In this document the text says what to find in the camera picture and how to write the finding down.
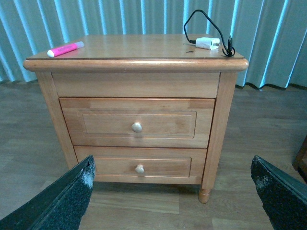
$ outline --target drawer knob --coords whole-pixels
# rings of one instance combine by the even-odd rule
[[[138,174],[142,174],[144,172],[144,167],[141,164],[138,164],[138,166],[136,166],[135,171]]]
[[[132,131],[135,133],[141,133],[142,132],[142,125],[139,122],[135,122],[132,125]]]

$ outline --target laminate flooring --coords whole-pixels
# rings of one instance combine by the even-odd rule
[[[307,91],[236,88],[215,187],[94,183],[81,230],[272,230],[250,177],[259,155],[303,181],[292,162],[307,134]],[[37,83],[0,84],[0,219],[67,170]]]

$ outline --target nightstand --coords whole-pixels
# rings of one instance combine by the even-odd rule
[[[176,35],[89,35],[84,48],[29,57],[69,168],[96,181],[213,188],[237,72],[248,62]]]

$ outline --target curtain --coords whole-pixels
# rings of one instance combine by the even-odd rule
[[[307,87],[306,0],[0,0],[0,81],[33,81],[28,56],[85,35],[182,34],[202,9],[249,60],[237,85]],[[216,29],[202,14],[189,34]]]

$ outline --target charger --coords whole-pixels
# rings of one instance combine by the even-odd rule
[[[197,48],[203,48],[203,49],[218,49],[220,45],[220,39],[219,38],[210,38],[210,37],[200,37],[196,39],[195,46]]]
[[[206,37],[200,37],[196,40],[190,40],[189,37],[188,37],[188,34],[187,34],[187,30],[186,30],[186,25],[188,24],[188,22],[190,21],[190,19],[193,17],[193,15],[196,13],[196,12],[201,12],[207,19],[208,21],[216,28],[216,30],[219,32],[220,36],[221,36],[221,39],[222,39],[222,45],[224,47],[224,49],[222,49],[223,53],[225,56],[227,57],[233,57],[236,53],[236,50],[235,48],[232,46],[232,37],[229,36],[228,38],[228,47],[226,47],[225,45],[225,42],[224,42],[224,37],[223,37],[223,34],[221,32],[221,30],[217,27],[217,25],[209,18],[209,16],[205,13],[205,11],[202,11],[202,10],[195,10],[191,16],[188,18],[188,20],[186,21],[186,23],[184,24],[183,26],[183,30],[184,30],[184,33],[186,35],[186,38],[188,40],[188,42],[192,43],[192,44],[195,44],[196,47],[198,48],[204,48],[204,49],[209,49],[209,50],[212,50],[212,49],[217,49],[218,48],[218,45],[220,43],[220,39],[219,38],[206,38]]]

